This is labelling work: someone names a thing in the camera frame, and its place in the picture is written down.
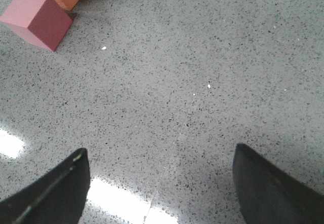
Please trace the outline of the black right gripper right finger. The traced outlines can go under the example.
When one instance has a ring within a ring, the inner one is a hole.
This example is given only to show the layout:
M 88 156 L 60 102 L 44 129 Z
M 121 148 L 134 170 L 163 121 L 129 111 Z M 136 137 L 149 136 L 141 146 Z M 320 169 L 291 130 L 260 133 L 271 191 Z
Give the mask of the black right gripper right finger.
M 246 223 L 323 223 L 323 195 L 248 145 L 236 145 L 232 173 Z

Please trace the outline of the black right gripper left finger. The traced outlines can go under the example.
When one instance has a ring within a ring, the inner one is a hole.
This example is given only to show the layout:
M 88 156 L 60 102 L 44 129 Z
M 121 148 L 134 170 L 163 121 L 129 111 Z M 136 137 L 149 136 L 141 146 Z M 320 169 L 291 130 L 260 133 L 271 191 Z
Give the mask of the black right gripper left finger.
M 1 201 L 1 223 L 78 223 L 90 187 L 86 148 Z

